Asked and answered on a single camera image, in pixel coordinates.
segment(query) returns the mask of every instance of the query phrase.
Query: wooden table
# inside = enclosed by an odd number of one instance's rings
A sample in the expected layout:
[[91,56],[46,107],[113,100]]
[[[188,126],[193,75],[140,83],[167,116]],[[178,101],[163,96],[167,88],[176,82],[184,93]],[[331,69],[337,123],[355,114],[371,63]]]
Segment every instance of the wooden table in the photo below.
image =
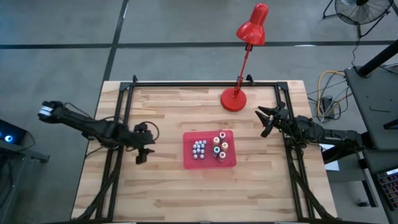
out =
[[[303,81],[287,82],[295,115],[311,117]],[[114,114],[119,84],[104,83],[96,119]],[[156,152],[149,155],[145,164],[135,165],[136,152],[124,153],[114,221],[297,220],[282,135],[274,129],[268,138],[260,137],[263,127],[254,113],[257,106],[276,105],[274,90],[271,87],[242,89],[248,103],[242,111],[232,113],[220,105],[223,87],[135,87],[129,126],[152,121],[159,126],[160,138],[150,146]],[[233,131],[236,167],[184,170],[183,133],[217,129]],[[98,142],[93,141],[88,152],[98,147]],[[72,217],[79,216],[98,193],[105,157],[104,149],[86,159]],[[304,161],[312,192],[335,216],[319,148],[308,146]],[[300,198],[303,212],[307,214],[301,191]],[[106,215],[108,200],[105,199],[103,215]]]

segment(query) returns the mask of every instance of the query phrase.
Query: concrete floor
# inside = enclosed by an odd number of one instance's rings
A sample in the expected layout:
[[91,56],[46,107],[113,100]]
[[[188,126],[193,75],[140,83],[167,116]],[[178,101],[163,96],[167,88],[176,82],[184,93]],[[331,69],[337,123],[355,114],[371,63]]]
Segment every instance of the concrete floor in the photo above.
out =
[[[0,45],[110,44],[122,2],[0,1]],[[265,24],[269,42],[356,41],[354,26],[338,18],[321,20],[327,0],[263,2],[270,7]],[[238,42],[234,33],[249,18],[255,3],[130,0],[119,42]],[[392,11],[363,40],[395,40],[397,26],[398,16]],[[366,63],[385,47],[359,46],[355,64]],[[256,80],[304,80],[310,92],[316,90],[322,71],[350,67],[353,49],[354,45],[255,47],[246,73]],[[231,80],[243,56],[242,47],[118,49],[109,79],[130,80],[136,74],[140,80]],[[61,100],[94,115],[108,57],[109,49],[0,50],[0,118],[29,130],[37,143],[33,149],[51,154],[48,164],[30,165],[13,222],[59,222],[70,218],[87,141],[66,126],[39,122],[36,114],[42,101]],[[398,57],[387,63],[396,62]],[[335,77],[332,83],[340,80],[343,78]],[[344,87],[342,84],[326,93],[335,96]],[[324,127],[365,130],[353,98],[341,119]],[[332,183],[331,189],[339,217],[387,223],[381,208],[355,205],[366,198],[361,183]]]

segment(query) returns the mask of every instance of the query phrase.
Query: red lamp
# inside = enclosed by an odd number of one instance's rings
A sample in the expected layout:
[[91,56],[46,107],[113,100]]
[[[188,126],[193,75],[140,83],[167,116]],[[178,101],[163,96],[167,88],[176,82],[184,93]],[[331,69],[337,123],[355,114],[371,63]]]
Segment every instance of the red lamp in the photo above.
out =
[[246,55],[244,56],[241,74],[236,81],[236,86],[226,89],[223,94],[221,94],[221,105],[223,105],[224,109],[228,111],[239,111],[246,105],[246,95],[243,91],[241,91],[243,71],[253,45],[263,45],[266,41],[266,33],[264,32],[262,25],[267,17],[267,14],[268,6],[266,4],[256,4],[251,14],[250,20],[241,25],[238,31],[236,31],[236,35],[247,43]]

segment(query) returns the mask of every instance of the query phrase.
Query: fan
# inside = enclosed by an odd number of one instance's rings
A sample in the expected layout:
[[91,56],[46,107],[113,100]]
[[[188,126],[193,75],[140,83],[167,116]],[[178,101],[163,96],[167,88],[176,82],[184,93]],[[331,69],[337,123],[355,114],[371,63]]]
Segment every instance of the fan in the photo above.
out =
[[[338,16],[342,21],[356,25],[358,29],[358,37],[362,38],[367,35],[387,14],[394,0],[335,0],[336,14],[326,16],[326,10],[329,8],[331,0],[323,11],[323,18]],[[362,35],[360,25],[370,22],[375,24]]]

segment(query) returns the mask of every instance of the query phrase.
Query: red tray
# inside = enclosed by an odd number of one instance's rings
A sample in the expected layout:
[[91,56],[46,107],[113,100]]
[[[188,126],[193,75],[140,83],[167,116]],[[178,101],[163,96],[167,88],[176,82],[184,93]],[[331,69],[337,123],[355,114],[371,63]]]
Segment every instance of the red tray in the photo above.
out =
[[[220,132],[225,132],[226,137],[224,141],[220,142],[220,148],[222,142],[228,143],[228,150],[226,152],[226,158],[220,162],[217,158],[214,158],[213,150],[213,138],[218,137]],[[195,141],[206,140],[205,146],[205,158],[194,159],[193,158],[193,145]],[[222,168],[222,167],[234,167],[236,166],[236,153],[234,144],[234,134],[230,130],[219,130],[219,131],[202,131],[202,132],[189,132],[183,135],[183,163],[185,169],[209,169],[209,168]]]

